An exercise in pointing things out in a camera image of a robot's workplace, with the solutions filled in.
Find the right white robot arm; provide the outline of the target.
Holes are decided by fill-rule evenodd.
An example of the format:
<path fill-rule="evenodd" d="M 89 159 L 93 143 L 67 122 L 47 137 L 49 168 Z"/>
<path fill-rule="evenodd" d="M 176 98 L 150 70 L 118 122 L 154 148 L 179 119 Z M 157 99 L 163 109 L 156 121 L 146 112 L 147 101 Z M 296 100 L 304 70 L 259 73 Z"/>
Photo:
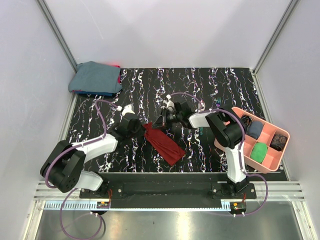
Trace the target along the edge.
<path fill-rule="evenodd" d="M 244 194 L 249 185 L 244 159 L 247 127 L 230 107 L 195 112 L 185 101 L 168 101 L 152 126 L 156 129 L 170 128 L 172 124 L 182 124 L 188 129 L 210 128 L 226 155 L 227 183 L 222 194 L 235 199 Z"/>

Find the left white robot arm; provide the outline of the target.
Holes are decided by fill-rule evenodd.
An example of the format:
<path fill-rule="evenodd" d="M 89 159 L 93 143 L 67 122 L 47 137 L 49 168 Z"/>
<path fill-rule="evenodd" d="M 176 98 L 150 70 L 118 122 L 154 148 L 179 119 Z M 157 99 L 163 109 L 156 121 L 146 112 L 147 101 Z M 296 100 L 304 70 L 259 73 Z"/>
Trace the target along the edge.
<path fill-rule="evenodd" d="M 40 175 L 48 187 L 62 193 L 84 189 L 90 190 L 97 198 L 103 198 L 108 193 L 107 184 L 100 174 L 83 170 L 85 163 L 115 152 L 126 140 L 141 137 L 145 131 L 140 120 L 130 113 L 102 136 L 75 143 L 61 140 L 43 164 Z"/>

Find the dark red cloth napkin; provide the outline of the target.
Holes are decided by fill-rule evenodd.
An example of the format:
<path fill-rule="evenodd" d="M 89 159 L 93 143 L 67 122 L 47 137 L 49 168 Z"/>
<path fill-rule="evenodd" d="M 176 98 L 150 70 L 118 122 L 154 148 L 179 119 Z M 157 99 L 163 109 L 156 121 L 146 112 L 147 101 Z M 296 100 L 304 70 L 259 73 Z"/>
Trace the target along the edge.
<path fill-rule="evenodd" d="M 171 167 L 174 166 L 186 154 L 185 151 L 164 132 L 153 128 L 152 125 L 152 122 L 143 125 L 144 137 Z"/>

